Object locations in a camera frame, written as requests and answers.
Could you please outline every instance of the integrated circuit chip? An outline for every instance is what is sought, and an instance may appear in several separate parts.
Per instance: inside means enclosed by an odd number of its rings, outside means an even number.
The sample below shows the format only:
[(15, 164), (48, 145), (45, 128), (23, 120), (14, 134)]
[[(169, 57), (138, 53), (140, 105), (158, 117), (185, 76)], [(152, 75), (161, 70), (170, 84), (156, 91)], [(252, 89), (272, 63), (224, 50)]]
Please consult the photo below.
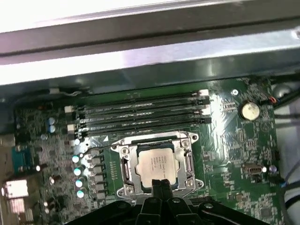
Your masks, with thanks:
[(152, 179), (168, 179), (171, 185), (176, 183), (179, 163), (171, 148), (141, 151), (138, 160), (136, 170), (145, 188), (152, 187)]
[(260, 210), (262, 218), (269, 218), (272, 216), (272, 210), (270, 208), (264, 208)]

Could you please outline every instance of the screw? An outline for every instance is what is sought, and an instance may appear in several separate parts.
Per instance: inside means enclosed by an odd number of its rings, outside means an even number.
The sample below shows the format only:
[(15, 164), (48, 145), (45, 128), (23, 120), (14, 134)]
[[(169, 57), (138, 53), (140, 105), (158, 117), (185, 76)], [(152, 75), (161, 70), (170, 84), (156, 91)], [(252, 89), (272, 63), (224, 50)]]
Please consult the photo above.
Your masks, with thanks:
[(174, 198), (172, 201), (173, 201), (174, 203), (180, 203), (180, 199), (179, 199), (179, 198)]
[(182, 141), (181, 144), (182, 144), (182, 146), (183, 146), (184, 148), (186, 148), (186, 147), (189, 146), (189, 143), (188, 143), (187, 140)]
[(126, 188), (126, 191), (127, 191), (129, 194), (132, 194), (132, 193), (133, 193), (133, 188), (132, 188), (132, 187), (127, 187), (127, 188)]
[(231, 91), (231, 94), (234, 95), (234, 96), (237, 96), (237, 95), (239, 94), (239, 91), (236, 90), (236, 89), (233, 89), (233, 90)]
[(212, 204), (210, 204), (210, 203), (206, 203), (204, 205), (204, 207), (207, 208), (207, 209), (212, 209), (214, 206)]
[(198, 182), (197, 185), (198, 185), (198, 187), (201, 188), (201, 187), (203, 187), (204, 184), (202, 182)]
[(188, 186), (188, 187), (191, 187), (193, 184), (194, 184), (194, 183), (193, 183), (192, 180), (188, 180), (188, 181), (187, 181), (187, 186)]
[(128, 148), (122, 148), (122, 154), (128, 154), (129, 153), (129, 149)]

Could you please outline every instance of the metal bar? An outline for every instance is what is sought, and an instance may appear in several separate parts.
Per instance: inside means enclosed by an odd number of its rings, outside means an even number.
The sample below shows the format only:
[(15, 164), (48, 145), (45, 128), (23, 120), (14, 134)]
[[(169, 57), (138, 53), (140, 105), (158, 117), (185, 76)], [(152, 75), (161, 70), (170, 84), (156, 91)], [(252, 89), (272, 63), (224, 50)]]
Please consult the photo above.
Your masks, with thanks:
[(49, 51), (158, 35), (215, 30), (300, 16), (298, 0), (225, 1), (0, 34), (0, 54)]
[(295, 30), (153, 46), (117, 52), (0, 65), (0, 85), (145, 65), (299, 49)]
[[(0, 28), (0, 33), (106, 19), (125, 15), (166, 11), (179, 8), (198, 6), (203, 7), (207, 5), (224, 4), (230, 2), (239, 3), (241, 1), (246, 0), (144, 0), (138, 3), (136, 1), (116, 0), (114, 2), (107, 1), (102, 4), (89, 2), (87, 4), (79, 5), (79, 7), (76, 5), (69, 7), (68, 2), (65, 3), (61, 1), (54, 1), (52, 3), (55, 7), (53, 10), (51, 10), (52, 5), (48, 6), (47, 8), (45, 8), (44, 5), (36, 5), (33, 8), (28, 8), (26, 12), (16, 11), (15, 3), (12, 1), (5, 3), (6, 5), (3, 6), (3, 8), (6, 9), (6, 12), (8, 11), (8, 15), (0, 15), (0, 18), (5, 16), (4, 19), (13, 20), (16, 16), (16, 13), (18, 18), (23, 16), (23, 20), (17, 20), (16, 23), (12, 21), (10, 23), (3, 24)], [(37, 10), (39, 11), (39, 14), (34, 17), (35, 19), (27, 18), (28, 14), (34, 14)]]

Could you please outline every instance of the capacitor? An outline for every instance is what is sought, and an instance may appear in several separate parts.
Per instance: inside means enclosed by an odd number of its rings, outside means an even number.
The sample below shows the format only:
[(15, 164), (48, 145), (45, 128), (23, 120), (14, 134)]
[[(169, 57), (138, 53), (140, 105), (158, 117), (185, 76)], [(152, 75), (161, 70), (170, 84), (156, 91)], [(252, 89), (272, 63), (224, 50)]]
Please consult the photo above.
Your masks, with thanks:
[(51, 126), (51, 125), (53, 125), (54, 123), (55, 123), (55, 118), (49, 117), (49, 119), (48, 119), (48, 124)]
[(75, 182), (76, 187), (82, 188), (82, 186), (85, 184), (86, 178), (85, 177), (80, 177), (78, 180)]
[(47, 201), (44, 202), (44, 206), (45, 206), (45, 207), (48, 207), (48, 205), (51, 205), (51, 204), (53, 204), (53, 203), (54, 203), (54, 198), (51, 197), (51, 198), (49, 198)]
[(41, 165), (37, 165), (36, 166), (36, 171), (40, 172), (40, 171), (42, 171), (43, 169), (45, 169), (47, 167), (48, 167), (48, 165), (46, 163), (43, 163)]
[(60, 175), (50, 176), (49, 177), (49, 182), (50, 182), (51, 185), (55, 184), (59, 180), (61, 180), (61, 176)]
[(259, 106), (254, 102), (245, 102), (240, 107), (240, 116), (245, 120), (256, 120), (260, 115)]
[(74, 140), (74, 145), (79, 145), (80, 144), (80, 140), (79, 139), (75, 139)]
[(74, 174), (76, 176), (80, 176), (82, 174), (82, 172), (84, 171), (84, 169), (85, 169), (85, 165), (81, 165), (74, 169)]
[(79, 160), (80, 160), (80, 158), (79, 158), (78, 156), (73, 156), (73, 157), (72, 157), (72, 162), (73, 162), (73, 163), (78, 163)]
[(56, 130), (56, 127), (54, 125), (49, 126), (48, 131), (49, 133), (54, 133)]
[(87, 193), (87, 189), (85, 187), (82, 187), (79, 191), (77, 191), (77, 197), (83, 198)]
[(270, 165), (269, 166), (269, 172), (270, 173), (276, 173), (277, 172), (277, 167), (275, 165)]

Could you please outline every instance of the white connector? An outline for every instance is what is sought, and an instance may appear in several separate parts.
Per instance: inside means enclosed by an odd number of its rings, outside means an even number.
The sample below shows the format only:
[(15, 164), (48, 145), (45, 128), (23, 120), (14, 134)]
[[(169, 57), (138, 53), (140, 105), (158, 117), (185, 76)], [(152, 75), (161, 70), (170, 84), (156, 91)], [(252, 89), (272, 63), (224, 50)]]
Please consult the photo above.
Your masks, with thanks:
[(74, 107), (71, 105), (65, 106), (65, 113), (71, 113), (74, 111)]
[(68, 134), (74, 134), (76, 131), (76, 125), (75, 124), (68, 124), (67, 125), (67, 133)]
[(201, 115), (209, 116), (211, 114), (210, 105), (206, 105), (205, 109), (201, 109)]
[(208, 89), (199, 90), (199, 96), (208, 96), (209, 91)]

